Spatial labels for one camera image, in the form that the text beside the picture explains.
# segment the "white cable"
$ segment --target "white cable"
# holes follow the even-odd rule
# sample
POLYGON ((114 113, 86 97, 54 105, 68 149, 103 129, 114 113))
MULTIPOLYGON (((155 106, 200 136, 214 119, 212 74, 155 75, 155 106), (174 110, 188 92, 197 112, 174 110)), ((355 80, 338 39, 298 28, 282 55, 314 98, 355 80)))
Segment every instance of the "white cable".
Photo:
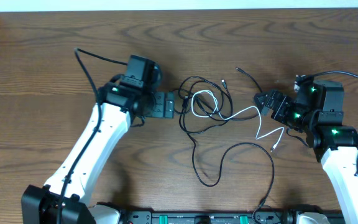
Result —
MULTIPOLYGON (((197 116, 197 117, 199 117, 199 118, 209 118, 209 117, 211 117, 212 115, 202 116, 202 115, 199 115, 199 114, 195 113, 195 111, 194 111, 194 109, 193 109, 193 100, 194 100, 194 98, 195 98, 195 96, 196 96, 197 94, 201 94, 201 93, 208 93, 210 96, 212 96, 212 98, 213 98, 213 100, 214 100, 214 103, 215 103, 215 109, 212 111, 212 113, 215 113, 215 111, 219 111, 219 109, 218 109, 218 100, 217 100, 216 97, 214 96, 213 92, 210 91, 210 90, 200 90, 200 91, 196 92, 196 93, 193 95, 193 97, 191 98, 191 111, 193 112, 193 114, 194 114, 195 116, 197 116)), ((277 147, 278 143, 279 143, 280 140, 281 140, 281 137, 283 136, 284 127, 279 127, 279 128, 274 129, 273 131, 271 131, 271 132, 269 132, 269 133, 267 133, 267 134, 265 134, 265 135, 263 135, 263 136, 259 136, 259 137, 258 137, 259 131, 260 131, 260 127, 262 126, 262 117, 261 117, 260 112, 259 112, 259 110, 258 110, 258 108, 257 108, 256 106, 249 106, 249 107, 247 107, 247 108, 245 108, 245 109, 243 109, 243 110, 240 110, 239 112, 237 112, 236 114, 234 114, 234 115, 232 115, 232 116, 230 116, 230 117, 228 117, 228 118, 223 118, 220 112, 218 112, 218 114, 219 114, 219 116, 220 116, 223 120, 229 120, 229 119, 231 119, 231 118, 233 118, 233 117, 235 117, 235 116, 241 114, 242 112, 244 112, 244 111, 246 111, 246 110, 248 110, 248 109, 251 109, 251 108, 255 108, 255 110, 258 112, 258 117, 259 117, 259 127, 258 127, 258 131, 256 132, 256 136, 255 136, 255 139, 256 139, 256 140, 261 139, 261 138, 264 138, 264 137, 268 136, 269 134, 272 134, 272 133, 274 133, 275 131, 278 131, 278 130, 281 129, 280 137, 278 137, 277 142, 273 145, 273 147, 272 147, 271 150, 270 150, 270 151, 273 151, 273 150, 277 147)))

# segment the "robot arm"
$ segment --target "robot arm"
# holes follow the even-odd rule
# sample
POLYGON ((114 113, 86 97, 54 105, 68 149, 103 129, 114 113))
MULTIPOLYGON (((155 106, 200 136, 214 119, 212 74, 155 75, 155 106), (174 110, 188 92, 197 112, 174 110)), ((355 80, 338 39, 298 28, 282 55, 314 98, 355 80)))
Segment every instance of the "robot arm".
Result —
MULTIPOLYGON (((131 125, 131 116, 129 112, 122 112, 118 106, 109 103, 102 104, 102 123, 99 133, 95 135, 91 144, 81 157, 71 175, 71 182, 68 184, 65 197, 70 198, 73 194, 79 196, 80 202, 89 205, 91 194, 96 181, 102 171, 107 159, 118 140, 128 131, 131 125)), ((71 153, 68 155, 58 170, 49 177, 44 185, 49 185, 51 193, 60 194, 63 187, 63 179, 73 161, 76 159, 85 142, 91 136, 95 123, 98 120, 98 106, 93 107, 93 112, 88 124, 85 127, 81 137, 74 145, 71 153)))
MULTIPOLYGON (((83 50, 80 52, 92 55, 83 50)), ((160 67, 155 62, 131 55, 125 75, 116 75, 99 88, 101 118, 99 106, 95 105, 83 134, 56 173, 42 188, 28 186, 22 196, 24 223, 56 223, 60 216, 59 206, 64 207, 59 218, 64 224, 118 221, 119 212, 113 208, 96 205, 88 209, 91 194, 113 148, 128 131, 134 118, 139 117, 142 121, 145 117, 173 118, 173 93, 156 91, 161 79, 160 67), (94 133, 99 119, 101 125, 94 133), (79 157, 88 141, 88 147, 79 157), (75 160, 78 163, 73 167, 70 179, 66 180, 64 195, 60 195, 75 160)))
POLYGON ((254 96, 264 115, 292 129, 306 133, 306 142, 323 166, 339 200, 346 223, 358 223, 358 134, 343 126, 344 89, 338 82, 298 77, 295 99, 270 90, 254 96))
POLYGON ((358 176, 356 147, 327 150, 321 165, 333 184, 346 223, 358 223, 358 176))

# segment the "black connector plug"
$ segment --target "black connector plug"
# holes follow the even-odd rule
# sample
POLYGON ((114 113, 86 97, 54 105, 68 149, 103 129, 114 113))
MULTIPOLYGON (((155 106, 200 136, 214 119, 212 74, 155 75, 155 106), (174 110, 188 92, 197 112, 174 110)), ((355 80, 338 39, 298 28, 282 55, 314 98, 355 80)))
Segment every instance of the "black connector plug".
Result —
POLYGON ((223 85, 223 87, 227 90, 226 81, 222 80, 222 85, 223 85))
POLYGON ((182 108, 187 108, 187 104, 188 104, 188 96, 185 96, 185 99, 183 100, 183 103, 181 104, 181 107, 182 108))

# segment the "brown wooden surface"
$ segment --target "brown wooden surface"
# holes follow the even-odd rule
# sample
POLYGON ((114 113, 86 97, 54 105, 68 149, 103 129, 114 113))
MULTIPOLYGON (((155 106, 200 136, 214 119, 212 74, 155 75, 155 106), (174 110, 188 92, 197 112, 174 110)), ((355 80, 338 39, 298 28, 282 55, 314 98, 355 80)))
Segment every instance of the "brown wooden surface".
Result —
MULTIPOLYGON (((0 13, 0 223, 21 222, 25 188, 43 185, 88 122, 94 96, 74 47, 116 60, 126 61, 130 54, 151 58, 165 72, 163 90, 177 88, 192 75, 216 83, 225 78, 238 111, 251 105, 257 90, 235 66, 252 74, 263 89, 291 95, 295 74, 358 73, 358 9, 0 13)), ((87 56, 83 60, 97 86, 125 69, 87 56)), ((344 124, 358 130, 358 81, 330 78, 346 89, 344 124)), ((279 126, 263 119, 263 133, 279 126)), ((211 123, 188 119, 192 129, 211 123)), ((270 149, 278 134, 255 141, 257 123, 229 122, 196 136, 197 166, 205 181, 216 180, 223 152, 235 143, 252 141, 270 149)), ((266 155, 251 147, 234 149, 221 182, 207 188, 191 168, 191 148, 178 117, 147 119, 119 142, 91 203, 154 210, 257 206, 270 180, 266 155)), ((339 209, 311 149, 284 136, 273 159, 276 176, 268 205, 339 209)))

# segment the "wooden table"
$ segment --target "wooden table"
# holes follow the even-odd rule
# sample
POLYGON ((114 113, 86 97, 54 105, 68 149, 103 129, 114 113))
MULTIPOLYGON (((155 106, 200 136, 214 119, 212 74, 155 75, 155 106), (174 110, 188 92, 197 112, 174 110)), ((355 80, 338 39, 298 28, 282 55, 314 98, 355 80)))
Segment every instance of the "wooden table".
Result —
MULTIPOLYGON (((177 88, 192 75, 217 83, 224 78, 239 111, 252 104, 257 89, 236 66, 252 74, 264 90, 276 88, 291 96, 296 74, 358 74, 358 9, 0 13, 0 223, 22 221, 23 191, 29 184, 44 184, 88 122, 94 96, 74 47, 122 61, 130 54, 148 57, 165 73, 161 90, 177 88)), ((125 70, 82 57, 97 86, 125 70)), ((344 84, 344 124, 358 131, 358 81, 339 75, 326 78, 344 84)), ((262 133, 280 126, 263 119, 262 133)), ((188 119, 191 129, 211 123, 188 119)), ((278 134, 256 141, 257 124, 257 119, 229 122, 196 136, 196 165, 203 180, 217 179, 221 156, 235 143, 252 141, 270 149, 278 134)), ((207 188, 193 172, 191 149, 178 117, 147 119, 143 128, 130 129, 119 141, 91 204, 255 209, 270 181, 265 154, 245 146, 231 151, 221 182, 207 188)), ((312 149, 284 136, 272 155, 276 173, 268 205, 309 203, 339 210, 312 149)))

